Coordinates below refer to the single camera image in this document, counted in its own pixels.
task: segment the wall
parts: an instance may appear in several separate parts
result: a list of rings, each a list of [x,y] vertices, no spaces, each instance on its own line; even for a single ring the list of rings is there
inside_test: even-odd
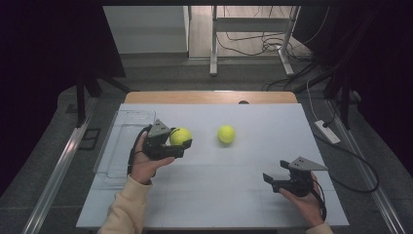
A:
[[[120,54],[188,52],[188,7],[104,7]]]

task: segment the table leg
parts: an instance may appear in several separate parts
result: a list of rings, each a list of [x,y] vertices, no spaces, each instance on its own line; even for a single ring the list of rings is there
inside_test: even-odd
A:
[[[217,24],[217,16],[216,16],[216,6],[212,7],[212,44],[210,48],[210,70],[209,74],[211,76],[216,76],[218,73],[218,48],[216,45],[216,24]]]
[[[289,22],[288,22],[286,32],[284,34],[282,45],[278,47],[278,53],[279,53],[280,59],[282,60],[282,65],[285,69],[285,73],[287,76],[294,75],[294,71],[292,70],[291,64],[289,63],[289,60],[288,60],[288,55],[286,53],[286,49],[289,43],[289,38],[291,37],[291,34],[292,34],[292,28],[294,28],[294,24],[297,19],[297,14],[299,10],[299,7],[293,7],[293,8],[294,8],[293,13],[291,16],[289,16]]]

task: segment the black curtain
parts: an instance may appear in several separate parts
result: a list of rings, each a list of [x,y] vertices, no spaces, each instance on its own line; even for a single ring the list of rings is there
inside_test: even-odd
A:
[[[62,91],[79,77],[125,72],[98,2],[8,1],[0,4],[0,30],[2,194],[48,127]]]
[[[411,4],[381,8],[351,61],[359,112],[413,175]]]

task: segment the wooden table edge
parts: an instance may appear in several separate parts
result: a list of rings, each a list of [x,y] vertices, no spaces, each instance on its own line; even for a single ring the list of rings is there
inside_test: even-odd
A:
[[[250,92],[250,91],[156,91],[130,92],[125,103],[159,104],[250,104],[298,103],[292,92]]]

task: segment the table surface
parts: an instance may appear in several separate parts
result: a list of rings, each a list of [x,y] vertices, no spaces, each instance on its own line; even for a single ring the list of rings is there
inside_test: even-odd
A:
[[[240,100],[246,100],[251,105],[239,105]],[[183,159],[162,168],[153,178],[156,186],[148,195],[147,228],[279,228],[305,225],[293,205],[280,194],[274,194],[271,186],[262,179],[262,173],[274,175],[278,171],[276,176],[288,174],[287,170],[280,168],[280,159],[292,161],[297,156],[303,156],[323,164],[304,111],[294,94],[137,92],[128,94],[120,108],[121,111],[141,109],[155,110],[157,118],[167,125],[184,124],[196,139]],[[176,109],[186,113],[185,118]],[[222,145],[216,140],[214,129],[228,121],[236,128],[237,138],[230,145]],[[256,136],[276,140],[259,140]],[[327,221],[332,225],[348,225],[328,173],[316,172],[316,175],[329,204]],[[100,176],[96,176],[77,226],[99,227],[114,193],[119,189],[121,187],[105,187]]]

